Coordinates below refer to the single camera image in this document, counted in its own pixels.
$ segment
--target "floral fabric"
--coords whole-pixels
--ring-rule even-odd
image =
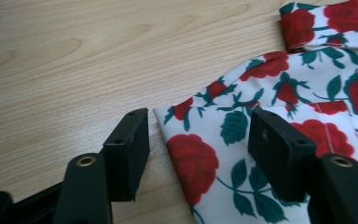
[[[338,7],[338,14],[331,13]],[[183,103],[154,109],[199,223],[310,223],[308,199],[279,201],[247,152],[255,106],[279,114],[315,141],[317,156],[358,160],[358,25],[343,30],[335,23],[358,23],[358,1],[292,3],[281,15],[292,53],[247,60]]]

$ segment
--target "light wooden table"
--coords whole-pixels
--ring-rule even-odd
[[[303,3],[325,5],[339,0]],[[0,190],[62,181],[133,109],[175,105],[256,55],[284,50],[278,0],[0,0]],[[136,203],[116,223],[192,223],[149,112]]]

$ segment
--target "wood grain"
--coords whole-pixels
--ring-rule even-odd
[[[338,0],[303,3],[325,5]],[[62,181],[127,112],[175,105],[248,58],[284,50],[269,0],[0,0],[0,190]],[[192,223],[161,134],[116,223]]]

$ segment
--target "black clamp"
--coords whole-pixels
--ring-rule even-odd
[[[0,191],[0,223],[113,223],[111,202],[135,200],[149,152],[147,109],[134,110],[99,154],[68,163],[62,183],[18,203]]]
[[[303,202],[313,224],[358,223],[358,161],[326,154],[277,114],[256,108],[252,113],[249,153],[280,199]]]

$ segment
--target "white fabric with red roses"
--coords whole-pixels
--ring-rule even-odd
[[[252,108],[275,112],[317,143],[358,160],[358,0],[281,9],[289,53],[247,60],[175,106],[154,109],[198,223],[310,223],[284,203],[247,152]]]

